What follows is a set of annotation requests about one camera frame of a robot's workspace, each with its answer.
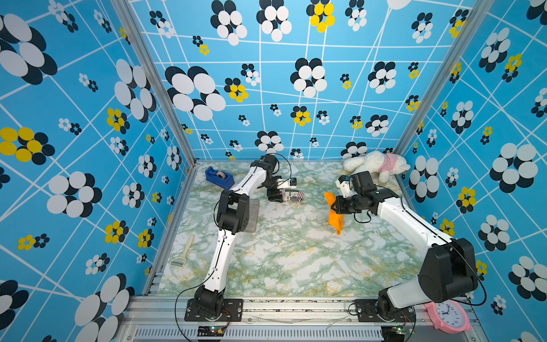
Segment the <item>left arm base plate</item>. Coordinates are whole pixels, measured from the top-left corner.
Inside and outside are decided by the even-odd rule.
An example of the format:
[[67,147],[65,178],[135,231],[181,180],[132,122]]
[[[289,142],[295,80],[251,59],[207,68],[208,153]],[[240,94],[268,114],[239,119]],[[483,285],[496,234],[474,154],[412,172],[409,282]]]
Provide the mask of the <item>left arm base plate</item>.
[[221,302],[213,304],[190,299],[187,302],[184,320],[188,322],[240,322],[243,308],[243,299],[223,299]]

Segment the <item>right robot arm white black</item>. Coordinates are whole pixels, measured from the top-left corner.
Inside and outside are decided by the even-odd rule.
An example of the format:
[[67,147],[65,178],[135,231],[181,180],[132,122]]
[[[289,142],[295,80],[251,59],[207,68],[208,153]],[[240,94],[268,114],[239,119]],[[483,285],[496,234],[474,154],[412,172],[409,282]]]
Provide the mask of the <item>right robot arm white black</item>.
[[414,279],[379,292],[380,316],[390,319],[407,307],[442,303],[477,289],[474,247],[468,240],[455,239],[426,222],[391,189],[376,185],[369,172],[341,176],[336,186],[341,194],[329,205],[332,218],[375,215],[396,228],[423,258]]

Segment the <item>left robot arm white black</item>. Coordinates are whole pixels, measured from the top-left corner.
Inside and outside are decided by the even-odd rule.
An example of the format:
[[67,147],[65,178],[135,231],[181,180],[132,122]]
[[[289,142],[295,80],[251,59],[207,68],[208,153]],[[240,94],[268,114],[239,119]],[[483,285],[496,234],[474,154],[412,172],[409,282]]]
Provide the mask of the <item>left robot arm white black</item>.
[[244,179],[229,190],[223,190],[214,211],[214,222],[219,229],[217,246],[205,280],[195,292],[195,303],[212,317],[222,313],[226,275],[238,234],[250,222],[251,196],[259,188],[277,188],[274,173],[279,164],[275,155],[267,154],[251,163]]

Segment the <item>orange towel cloth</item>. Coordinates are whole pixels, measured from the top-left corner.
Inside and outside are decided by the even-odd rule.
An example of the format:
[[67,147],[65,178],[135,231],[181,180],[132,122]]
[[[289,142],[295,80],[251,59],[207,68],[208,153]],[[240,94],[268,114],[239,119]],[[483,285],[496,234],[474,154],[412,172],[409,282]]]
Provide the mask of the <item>orange towel cloth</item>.
[[326,202],[330,208],[328,224],[332,226],[336,230],[336,234],[340,236],[344,228],[344,215],[338,214],[334,209],[331,208],[336,203],[336,196],[332,192],[325,192],[324,195],[326,198]]

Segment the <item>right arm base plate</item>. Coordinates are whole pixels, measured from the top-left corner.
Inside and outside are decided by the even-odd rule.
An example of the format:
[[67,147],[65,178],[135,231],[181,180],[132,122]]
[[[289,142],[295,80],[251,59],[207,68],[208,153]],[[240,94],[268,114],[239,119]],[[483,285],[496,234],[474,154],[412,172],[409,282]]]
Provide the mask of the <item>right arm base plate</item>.
[[416,319],[412,307],[398,309],[384,299],[356,299],[353,303],[361,323],[413,323]]

